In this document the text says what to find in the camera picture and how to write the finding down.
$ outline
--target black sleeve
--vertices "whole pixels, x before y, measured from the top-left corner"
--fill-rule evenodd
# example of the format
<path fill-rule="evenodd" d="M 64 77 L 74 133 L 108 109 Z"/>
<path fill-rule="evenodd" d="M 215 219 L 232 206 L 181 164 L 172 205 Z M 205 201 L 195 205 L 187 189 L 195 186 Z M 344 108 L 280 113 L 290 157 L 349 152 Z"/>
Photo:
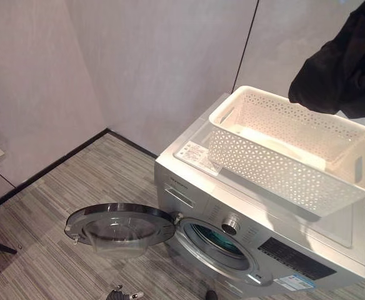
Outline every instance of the black sleeve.
<path fill-rule="evenodd" d="M 288 98 L 320 113 L 365 117 L 365 1 L 338 35 L 305 61 Z"/>

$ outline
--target white plastic basket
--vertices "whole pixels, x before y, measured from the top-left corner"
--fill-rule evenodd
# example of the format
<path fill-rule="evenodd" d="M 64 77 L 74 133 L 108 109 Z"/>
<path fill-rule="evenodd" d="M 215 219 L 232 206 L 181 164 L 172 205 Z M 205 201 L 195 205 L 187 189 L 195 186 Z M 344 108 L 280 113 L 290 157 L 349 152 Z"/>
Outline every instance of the white plastic basket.
<path fill-rule="evenodd" d="M 209 117 L 209 159 L 325 216 L 365 198 L 365 126 L 241 86 Z"/>

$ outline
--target label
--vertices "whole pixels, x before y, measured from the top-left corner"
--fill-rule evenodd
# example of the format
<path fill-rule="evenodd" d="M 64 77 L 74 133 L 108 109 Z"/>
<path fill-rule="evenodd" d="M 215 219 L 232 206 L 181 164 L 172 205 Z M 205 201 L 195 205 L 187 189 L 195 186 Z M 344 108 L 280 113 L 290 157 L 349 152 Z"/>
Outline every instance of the label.
<path fill-rule="evenodd" d="M 284 286 L 290 291 L 298 291 L 301 289 L 314 289 L 316 287 L 313 282 L 297 274 L 275 279 L 274 282 Z"/>
<path fill-rule="evenodd" d="M 208 159 L 208 152 L 209 150 L 205 147 L 189 141 L 176 153 L 176 157 L 213 176 L 217 176 L 221 166 Z"/>

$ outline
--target front-loading washing machine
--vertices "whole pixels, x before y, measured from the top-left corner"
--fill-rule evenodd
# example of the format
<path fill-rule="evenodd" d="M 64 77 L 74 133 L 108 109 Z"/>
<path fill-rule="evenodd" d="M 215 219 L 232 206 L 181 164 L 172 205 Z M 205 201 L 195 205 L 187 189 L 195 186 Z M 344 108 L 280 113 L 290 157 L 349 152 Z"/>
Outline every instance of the front-loading washing machine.
<path fill-rule="evenodd" d="M 365 278 L 365 201 L 319 218 L 208 160 L 208 116 L 220 97 L 155 162 L 159 209 L 85 207 L 65 233 L 108 258 L 165 242 L 211 278 L 222 299 L 247 299 Z"/>

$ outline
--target striped carpet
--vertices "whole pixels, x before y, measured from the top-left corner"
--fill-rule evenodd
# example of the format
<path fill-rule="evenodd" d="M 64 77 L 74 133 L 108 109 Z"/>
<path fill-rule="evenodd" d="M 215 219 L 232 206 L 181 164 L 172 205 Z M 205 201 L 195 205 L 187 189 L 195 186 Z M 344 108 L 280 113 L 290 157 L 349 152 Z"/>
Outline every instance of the striped carpet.
<path fill-rule="evenodd" d="M 63 233 L 67 217 L 85 206 L 156 206 L 153 166 L 153 158 L 107 134 L 3 204 L 0 242 L 19 252 L 0 253 L 0 299 L 105 300 L 118 284 L 125 292 L 143 291 L 142 300 L 204 299 L 212 282 L 164 244 L 137 259 L 108 261 Z M 261 299 L 365 299 L 365 282 Z"/>

